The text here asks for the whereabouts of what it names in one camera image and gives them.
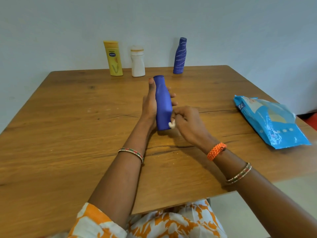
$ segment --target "bangle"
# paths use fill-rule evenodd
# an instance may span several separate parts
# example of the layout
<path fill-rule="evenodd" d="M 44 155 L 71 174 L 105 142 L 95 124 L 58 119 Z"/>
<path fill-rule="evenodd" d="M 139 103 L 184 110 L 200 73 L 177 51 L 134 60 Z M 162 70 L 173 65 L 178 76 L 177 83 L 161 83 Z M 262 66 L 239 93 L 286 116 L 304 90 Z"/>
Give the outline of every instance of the bangle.
<path fill-rule="evenodd" d="M 216 156 L 221 152 L 226 150 L 227 145 L 224 143 L 219 143 L 217 144 L 212 150 L 207 154 L 207 158 L 212 161 Z"/>
<path fill-rule="evenodd" d="M 250 163 L 247 164 L 247 166 L 240 172 L 238 173 L 235 177 L 227 180 L 226 182 L 229 184 L 233 184 L 237 182 L 238 180 L 242 179 L 244 176 L 247 175 L 247 173 L 252 169 L 252 165 Z"/>
<path fill-rule="evenodd" d="M 131 149 L 131 148 L 121 148 L 118 150 L 118 153 L 121 152 L 121 151 L 125 151 L 125 152 L 130 152 L 132 154 L 135 154 L 136 156 L 138 156 L 141 160 L 141 164 L 143 164 L 143 161 L 144 161 L 144 157 L 137 151 L 135 151 L 134 149 Z"/>

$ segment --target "forearm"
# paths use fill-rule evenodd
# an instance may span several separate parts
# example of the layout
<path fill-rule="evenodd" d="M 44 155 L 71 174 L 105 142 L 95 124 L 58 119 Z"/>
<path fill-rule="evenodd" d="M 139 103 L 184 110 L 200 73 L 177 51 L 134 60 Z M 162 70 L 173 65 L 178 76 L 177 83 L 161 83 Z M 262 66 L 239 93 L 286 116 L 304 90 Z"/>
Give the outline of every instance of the forearm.
<path fill-rule="evenodd" d="M 211 150 L 215 142 L 210 140 L 204 152 Z M 220 152 L 214 163 L 226 179 L 247 164 L 229 150 Z M 233 185 L 272 237 L 317 237 L 316 220 L 254 168 Z"/>
<path fill-rule="evenodd" d="M 151 122 L 141 117 L 123 147 L 144 155 L 150 128 Z M 140 168 L 141 160 L 138 156 L 119 152 L 88 202 L 124 227 L 134 202 Z"/>

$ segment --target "sleeve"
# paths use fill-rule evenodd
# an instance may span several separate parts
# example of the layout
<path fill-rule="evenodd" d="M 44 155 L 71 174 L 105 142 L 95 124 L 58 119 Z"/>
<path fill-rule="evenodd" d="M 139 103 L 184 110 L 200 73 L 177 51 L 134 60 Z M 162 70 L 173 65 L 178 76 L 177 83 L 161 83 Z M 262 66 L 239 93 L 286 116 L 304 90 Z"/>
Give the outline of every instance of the sleeve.
<path fill-rule="evenodd" d="M 126 231 L 115 224 L 101 210 L 86 203 L 77 214 L 76 223 L 68 238 L 125 238 Z"/>

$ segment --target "orange and white clothing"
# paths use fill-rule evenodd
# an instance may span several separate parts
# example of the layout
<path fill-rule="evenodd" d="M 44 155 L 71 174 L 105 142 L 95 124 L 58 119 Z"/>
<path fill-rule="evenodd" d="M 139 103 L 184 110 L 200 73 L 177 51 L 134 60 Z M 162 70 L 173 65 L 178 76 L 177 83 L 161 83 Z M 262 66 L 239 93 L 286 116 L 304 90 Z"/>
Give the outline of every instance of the orange and white clothing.
<path fill-rule="evenodd" d="M 106 237 L 217 237 L 225 238 L 221 224 L 207 200 L 173 208 L 173 212 L 154 211 L 130 217 L 126 230 L 94 205 L 86 203 L 77 215 L 69 238 Z"/>

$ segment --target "hand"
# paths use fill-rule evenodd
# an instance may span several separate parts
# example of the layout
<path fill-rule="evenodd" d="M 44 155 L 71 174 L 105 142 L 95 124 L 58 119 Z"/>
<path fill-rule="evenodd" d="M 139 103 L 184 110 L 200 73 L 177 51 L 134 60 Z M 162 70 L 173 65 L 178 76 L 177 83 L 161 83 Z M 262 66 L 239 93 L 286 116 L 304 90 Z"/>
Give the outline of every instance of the hand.
<path fill-rule="evenodd" d="M 142 115 L 141 118 L 149 120 L 151 122 L 151 130 L 156 127 L 156 85 L 153 78 L 149 78 L 149 92 L 143 97 Z M 171 98 L 175 98 L 176 94 L 170 93 Z M 178 103 L 172 101 L 172 106 L 176 106 Z"/>
<path fill-rule="evenodd" d="M 175 108 L 171 116 L 171 121 L 173 120 L 184 139 L 205 154 L 219 143 L 206 129 L 196 108 L 189 106 Z"/>

